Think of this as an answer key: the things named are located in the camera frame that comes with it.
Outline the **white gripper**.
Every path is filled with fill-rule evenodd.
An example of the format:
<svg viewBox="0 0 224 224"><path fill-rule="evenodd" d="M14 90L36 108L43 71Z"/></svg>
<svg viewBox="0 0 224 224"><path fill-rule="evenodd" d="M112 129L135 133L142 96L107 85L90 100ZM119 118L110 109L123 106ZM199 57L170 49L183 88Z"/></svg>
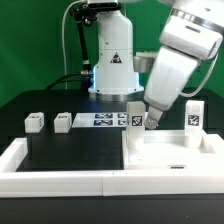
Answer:
<svg viewBox="0 0 224 224"><path fill-rule="evenodd" d="M158 52L145 88L144 100L149 103L145 127L154 130L165 112L173 105L199 60L169 47Z"/></svg>

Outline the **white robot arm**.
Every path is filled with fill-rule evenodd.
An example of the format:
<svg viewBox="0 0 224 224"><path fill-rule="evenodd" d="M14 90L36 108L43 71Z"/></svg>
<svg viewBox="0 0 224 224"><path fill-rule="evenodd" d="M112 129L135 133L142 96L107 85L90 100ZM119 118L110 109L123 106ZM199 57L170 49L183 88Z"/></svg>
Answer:
<svg viewBox="0 0 224 224"><path fill-rule="evenodd" d="M149 129L182 94L196 68L218 55L224 40L224 0L159 1L172 10L160 36L161 48L152 57L132 52L132 24L121 14L120 0L87 0L99 24L99 61L89 92L109 100L142 91L149 104Z"/></svg>

